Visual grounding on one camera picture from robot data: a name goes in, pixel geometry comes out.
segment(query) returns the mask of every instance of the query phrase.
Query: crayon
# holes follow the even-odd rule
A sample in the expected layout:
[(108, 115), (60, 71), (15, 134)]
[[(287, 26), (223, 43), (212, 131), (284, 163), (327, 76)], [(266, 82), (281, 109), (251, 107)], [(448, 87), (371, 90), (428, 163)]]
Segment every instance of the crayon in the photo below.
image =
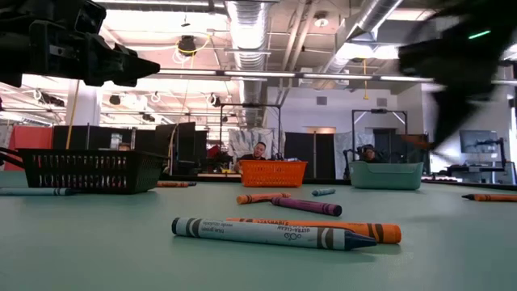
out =
[(307, 200), (289, 199), (275, 197), (271, 199), (271, 203), (276, 206), (288, 207), (292, 209), (299, 209), (310, 211), (314, 213), (327, 214), (332, 216), (339, 216), (343, 211), (341, 206), (330, 203), (321, 203)]
[(158, 181), (156, 187), (159, 188), (186, 188), (188, 183), (186, 182), (169, 182), (169, 181)]
[(291, 221), (278, 219), (226, 218), (226, 221), (276, 224), (280, 226), (332, 227), (353, 231), (374, 238), (378, 243), (399, 243), (401, 228), (390, 223), (364, 223), (344, 221)]
[(70, 188), (0, 188), (0, 196), (70, 196), (77, 192)]
[(291, 193), (265, 193), (265, 194), (251, 194), (240, 195), (237, 197), (237, 204), (249, 204), (264, 201), (271, 201), (275, 197), (289, 198)]
[(334, 193), (336, 193), (336, 189), (319, 189), (319, 190), (313, 191), (314, 196), (323, 196), (323, 195), (329, 195), (329, 194), (334, 194)]
[(517, 195), (503, 194), (468, 194), (462, 196), (475, 201), (494, 201), (494, 202), (517, 202)]
[(176, 217), (172, 221), (171, 229), (173, 234), (193, 238), (311, 247), (336, 251), (349, 251), (358, 247), (376, 245), (373, 238), (348, 230), (326, 227), (276, 226)]

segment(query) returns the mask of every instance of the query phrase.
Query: desk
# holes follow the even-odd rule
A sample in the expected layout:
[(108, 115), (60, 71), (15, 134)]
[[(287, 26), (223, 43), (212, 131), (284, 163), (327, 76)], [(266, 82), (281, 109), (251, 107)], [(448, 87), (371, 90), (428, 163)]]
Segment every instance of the desk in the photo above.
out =
[[(422, 184), (416, 192), (198, 183), (134, 196), (0, 197), (0, 290), (515, 290), (515, 203), (462, 199), (489, 189)], [(340, 204), (329, 217), (241, 194), (291, 192)], [(350, 252), (175, 237), (174, 217), (390, 222), (400, 245)]]

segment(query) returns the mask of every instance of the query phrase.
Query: cable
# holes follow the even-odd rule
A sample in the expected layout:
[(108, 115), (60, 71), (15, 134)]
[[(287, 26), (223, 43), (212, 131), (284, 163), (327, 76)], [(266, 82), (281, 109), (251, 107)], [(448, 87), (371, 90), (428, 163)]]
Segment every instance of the cable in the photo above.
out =
[[(191, 58), (191, 69), (194, 67), (194, 55), (192, 55), (192, 58)], [(189, 84), (190, 80), (187, 80), (187, 87), (185, 89), (185, 98), (183, 99), (183, 105), (181, 107), (181, 112), (179, 113), (179, 116), (178, 116), (178, 121), (176, 122), (176, 124), (179, 124), (179, 122), (181, 121), (181, 115), (183, 114), (183, 110), (185, 109), (185, 103), (187, 102), (187, 93), (188, 93), (188, 84)], [(170, 142), (169, 142), (169, 158), (167, 159), (167, 161), (169, 162), (169, 169), (172, 169), (172, 163), (171, 163), (171, 160), (170, 160), (170, 157), (173, 156), (174, 154), (174, 151), (173, 151), (173, 141), (174, 141), (174, 135), (176, 134), (176, 129), (178, 129), (178, 125), (176, 125), (174, 127), (174, 129), (172, 130), (172, 134), (170, 135)]]
[[(364, 59), (363, 65), (364, 65), (364, 74), (366, 74), (366, 59)], [(363, 99), (364, 100), (370, 99), (370, 98), (368, 98), (368, 81), (364, 81), (364, 97), (363, 97)]]
[(74, 116), (75, 116), (75, 108), (78, 104), (78, 93), (79, 93), (79, 83), (81, 81), (78, 80), (78, 85), (75, 87), (75, 95), (74, 95), (74, 105), (72, 106), (72, 116), (70, 117), (70, 124), (68, 126), (68, 136), (66, 137), (66, 149), (70, 148), (70, 138), (72, 137), (72, 125), (74, 124)]
[(208, 45), (208, 42), (210, 41), (210, 37), (211, 37), (210, 35), (207, 35), (207, 40), (204, 42), (204, 44), (200, 48), (196, 48), (191, 51), (180, 49), (178, 44), (181, 40), (178, 40), (178, 41), (176, 41), (176, 49), (179, 50), (181, 53), (192, 53), (192, 56), (194, 57), (193, 53), (199, 52), (201, 49), (204, 49)]

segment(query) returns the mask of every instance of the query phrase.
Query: man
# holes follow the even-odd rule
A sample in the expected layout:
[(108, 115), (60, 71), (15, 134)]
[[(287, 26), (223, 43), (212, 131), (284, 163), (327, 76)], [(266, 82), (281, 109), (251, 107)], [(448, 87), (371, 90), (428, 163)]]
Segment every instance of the man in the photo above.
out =
[(369, 163), (383, 163), (383, 161), (376, 156), (375, 148), (373, 147), (373, 145), (363, 146), (360, 160)]
[(257, 145), (255, 145), (252, 154), (245, 154), (242, 157), (237, 159), (237, 163), (235, 164), (235, 167), (233, 167), (233, 169), (237, 173), (240, 172), (241, 171), (241, 161), (266, 160), (266, 158), (263, 157), (263, 154), (265, 151), (266, 151), (266, 144), (259, 141), (257, 143)]

